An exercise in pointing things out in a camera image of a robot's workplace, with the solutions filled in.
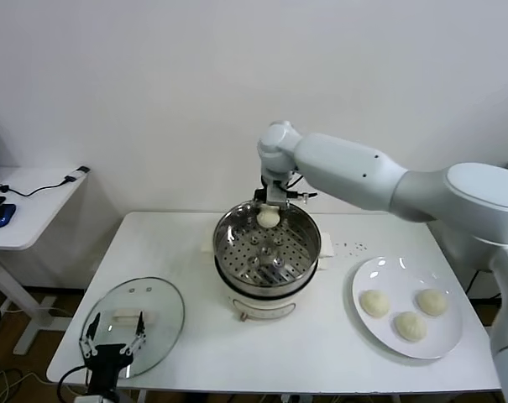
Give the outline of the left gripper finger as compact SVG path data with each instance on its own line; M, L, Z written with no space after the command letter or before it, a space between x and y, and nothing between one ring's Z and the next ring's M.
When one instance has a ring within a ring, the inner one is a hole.
M135 355L146 341L145 324L144 324L144 313L139 313L137 326L135 329L134 340L125 348L127 355Z
M79 346L83 357L91 357L97 355L97 347L94 339L100 322L101 314L96 314L93 321L87 326L79 339Z

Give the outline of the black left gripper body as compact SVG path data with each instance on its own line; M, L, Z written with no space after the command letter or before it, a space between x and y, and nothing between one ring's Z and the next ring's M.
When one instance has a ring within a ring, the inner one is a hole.
M115 391L119 373L133 362L131 349L124 343L114 343L98 345L96 350L96 355L85 360L86 367L92 372L88 392Z

